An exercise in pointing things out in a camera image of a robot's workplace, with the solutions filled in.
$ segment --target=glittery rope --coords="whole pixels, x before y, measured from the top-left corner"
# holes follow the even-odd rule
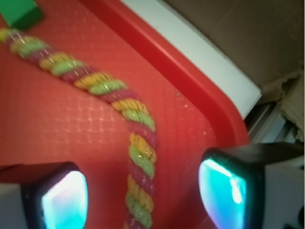
[[[153,224],[152,194],[154,164],[157,160],[155,123],[136,92],[107,73],[99,72],[73,56],[57,51],[36,37],[18,30],[0,29],[0,41],[21,58],[37,64],[52,75],[110,103],[129,121],[129,175],[124,228],[150,228]]]

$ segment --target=light panel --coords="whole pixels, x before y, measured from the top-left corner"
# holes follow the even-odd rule
[[[68,173],[42,197],[47,229],[82,229],[88,211],[88,188],[79,171]]]
[[[241,229],[245,221],[246,181],[212,159],[199,168],[204,207],[220,229]]]

